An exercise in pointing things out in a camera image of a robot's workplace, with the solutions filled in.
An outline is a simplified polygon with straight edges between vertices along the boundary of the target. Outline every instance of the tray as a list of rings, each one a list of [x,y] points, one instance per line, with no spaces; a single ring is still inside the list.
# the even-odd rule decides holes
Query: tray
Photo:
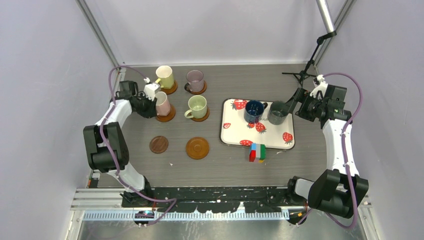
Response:
[[[280,125],[268,121],[268,112],[272,101],[258,123],[248,124],[244,119],[245,105],[248,99],[228,98],[222,103],[222,117],[219,131],[221,142],[227,145],[249,147],[252,143],[264,144],[267,149],[290,150],[295,146],[293,115],[289,113]]]

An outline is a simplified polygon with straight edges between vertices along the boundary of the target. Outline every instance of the dark gray mug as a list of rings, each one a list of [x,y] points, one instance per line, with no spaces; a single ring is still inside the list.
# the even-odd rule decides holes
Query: dark gray mug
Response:
[[[289,114],[289,107],[283,101],[275,101],[269,107],[268,121],[274,125],[280,125]]]

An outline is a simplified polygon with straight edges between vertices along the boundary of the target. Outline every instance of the stacked blocks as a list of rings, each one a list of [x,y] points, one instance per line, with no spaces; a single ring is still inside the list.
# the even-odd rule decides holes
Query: stacked blocks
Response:
[[[266,156],[267,153],[264,144],[252,143],[250,146],[249,162],[263,163]]]

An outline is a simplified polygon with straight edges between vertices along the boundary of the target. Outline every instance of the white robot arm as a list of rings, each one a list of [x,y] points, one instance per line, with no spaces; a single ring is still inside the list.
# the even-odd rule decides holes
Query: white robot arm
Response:
[[[314,81],[316,87],[313,91],[298,88],[286,104],[288,112],[292,113],[296,104],[301,103],[300,109],[295,113],[297,116],[311,122],[318,118],[321,122],[327,152],[326,170],[316,181],[293,177],[287,184],[288,192],[295,199],[294,202],[307,200],[311,208],[350,218],[353,208],[357,206],[352,204],[346,164],[349,165],[350,177],[354,182],[357,203],[364,198],[369,185],[368,180],[360,178],[355,166],[351,144],[352,125],[349,124],[343,132],[345,124],[352,116],[350,111],[344,110],[347,89],[326,83],[322,75],[317,76]],[[345,140],[347,163],[343,155],[342,138]],[[343,184],[347,191],[337,189],[339,184]]]
[[[150,82],[148,78],[144,79],[144,95],[139,96],[137,83],[134,81],[122,81],[119,83],[120,91],[117,92],[115,103],[110,102],[109,108],[104,116],[95,123],[95,125],[86,126],[83,130],[85,148],[87,151],[88,164],[93,170],[99,170],[107,173],[121,183],[120,179],[132,186],[137,191],[145,189],[146,178],[139,174],[129,162],[128,148],[125,143],[121,128],[125,120],[133,111],[145,118],[156,116],[155,95],[160,91],[161,86],[155,82]],[[116,153],[119,163],[119,175],[115,162],[106,144],[100,137],[100,125],[107,117],[108,113],[114,107],[112,114],[106,119],[103,125],[103,131],[109,144]]]

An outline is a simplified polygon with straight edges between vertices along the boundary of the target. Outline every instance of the wooden saucer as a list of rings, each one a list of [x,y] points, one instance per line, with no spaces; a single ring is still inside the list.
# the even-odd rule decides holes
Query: wooden saucer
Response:
[[[209,111],[209,107],[207,106],[207,112],[206,112],[206,115],[204,117],[202,117],[202,118],[194,118],[194,117],[192,117],[190,119],[193,120],[193,121],[195,121],[195,122],[203,122],[206,119],[208,119],[210,113],[211,112]]]
[[[168,139],[164,136],[155,136],[149,144],[150,151],[155,154],[161,154],[168,148]]]
[[[160,90],[162,92],[166,93],[166,95],[170,95],[170,94],[175,93],[175,91],[177,90],[177,88],[178,88],[178,83],[177,83],[177,81],[174,81],[173,82],[173,86],[170,89],[161,88]]]
[[[199,95],[199,94],[204,93],[206,91],[206,89],[208,88],[208,85],[206,84],[206,81],[203,81],[203,82],[204,82],[204,84],[203,84],[202,90],[200,90],[200,91],[188,91],[188,92],[193,94],[193,95]]]
[[[175,110],[174,105],[171,104],[171,111],[169,112],[169,114],[166,116],[156,116],[156,120],[162,123],[169,122],[175,117],[176,112],[177,111]]]
[[[203,137],[193,137],[185,146],[187,155],[195,160],[206,157],[209,153],[209,143]]]

